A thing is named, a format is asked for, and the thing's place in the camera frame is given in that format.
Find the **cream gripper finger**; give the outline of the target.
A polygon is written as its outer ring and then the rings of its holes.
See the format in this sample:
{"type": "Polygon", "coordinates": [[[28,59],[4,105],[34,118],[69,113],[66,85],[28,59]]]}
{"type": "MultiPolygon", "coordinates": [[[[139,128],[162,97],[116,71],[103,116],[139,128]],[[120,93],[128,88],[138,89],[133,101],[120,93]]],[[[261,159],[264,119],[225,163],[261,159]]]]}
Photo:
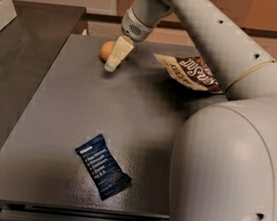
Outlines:
{"type": "Polygon", "coordinates": [[[123,35],[117,38],[109,58],[105,62],[104,69],[108,72],[113,72],[120,65],[121,61],[131,53],[133,48],[134,43],[127,36],[123,35]]]}

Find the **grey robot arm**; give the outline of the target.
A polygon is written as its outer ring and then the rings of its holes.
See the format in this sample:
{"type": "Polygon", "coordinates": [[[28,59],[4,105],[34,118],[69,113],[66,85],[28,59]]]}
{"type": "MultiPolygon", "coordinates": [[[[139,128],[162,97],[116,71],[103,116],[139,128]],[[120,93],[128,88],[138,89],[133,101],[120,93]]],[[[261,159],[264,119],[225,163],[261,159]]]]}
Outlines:
{"type": "Polygon", "coordinates": [[[209,0],[135,0],[139,43],[175,13],[226,96],[187,120],[173,146],[170,221],[277,221],[277,61],[209,0]]]}

